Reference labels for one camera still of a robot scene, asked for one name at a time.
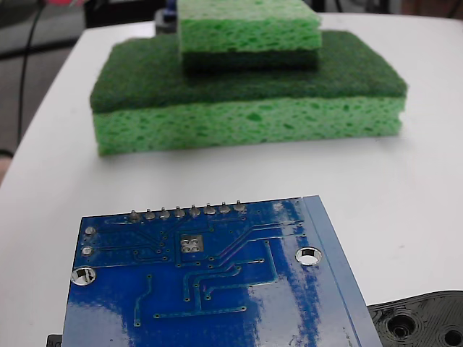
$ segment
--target wire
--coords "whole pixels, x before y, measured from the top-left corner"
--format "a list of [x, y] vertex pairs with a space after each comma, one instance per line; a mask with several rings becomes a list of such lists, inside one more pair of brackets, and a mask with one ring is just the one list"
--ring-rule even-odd
[[338, 12], [344, 12], [340, 0], [334, 0], [334, 2], [336, 3], [336, 9]]
[[32, 45], [32, 39], [34, 36], [35, 27], [37, 26], [37, 22], [42, 14], [43, 9], [45, 8], [45, 4], [41, 1], [38, 3], [38, 10], [35, 14], [34, 20], [32, 22], [32, 26], [30, 27], [29, 38], [27, 39], [26, 48], [24, 52], [24, 59], [22, 60], [22, 69], [21, 69], [21, 80], [20, 80], [20, 100], [19, 100], [19, 107], [18, 107], [18, 117], [17, 117], [17, 144], [21, 143], [22, 139], [22, 114], [24, 110], [24, 84], [26, 78], [26, 69], [27, 69], [27, 58], [29, 57], [30, 47]]
[[453, 18], [456, 14], [456, 11], [458, 11], [461, 5], [462, 5], [462, 0], [456, 0], [455, 5], [452, 7], [449, 14], [447, 15], [447, 18]]

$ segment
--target circuit board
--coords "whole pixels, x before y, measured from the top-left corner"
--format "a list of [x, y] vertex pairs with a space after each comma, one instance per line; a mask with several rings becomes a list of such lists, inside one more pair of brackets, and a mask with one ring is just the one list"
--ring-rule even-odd
[[82, 219], [63, 347], [381, 346], [318, 197]]

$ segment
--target white table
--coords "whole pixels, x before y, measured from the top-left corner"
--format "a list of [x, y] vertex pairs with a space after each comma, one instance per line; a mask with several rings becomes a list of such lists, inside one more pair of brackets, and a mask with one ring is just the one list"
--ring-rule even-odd
[[400, 136], [99, 158], [90, 91], [111, 46], [153, 23], [84, 33], [0, 188], [0, 346], [61, 333], [86, 215], [319, 194], [367, 304], [463, 290], [463, 22], [323, 18], [409, 83]]

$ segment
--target green sponge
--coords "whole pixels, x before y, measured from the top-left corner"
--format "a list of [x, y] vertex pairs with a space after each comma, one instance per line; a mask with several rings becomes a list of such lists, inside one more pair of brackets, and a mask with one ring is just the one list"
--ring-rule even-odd
[[316, 65], [320, 17], [302, 0], [179, 0], [178, 9], [187, 70]]
[[90, 103], [100, 154], [397, 134], [407, 86], [351, 33], [323, 33], [317, 71], [185, 77], [177, 37], [114, 47]]

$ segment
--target blue object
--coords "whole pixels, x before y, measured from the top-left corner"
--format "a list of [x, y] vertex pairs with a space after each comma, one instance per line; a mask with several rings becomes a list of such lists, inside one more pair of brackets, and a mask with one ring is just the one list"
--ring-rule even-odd
[[86, 217], [73, 270], [63, 347], [381, 346], [319, 197]]

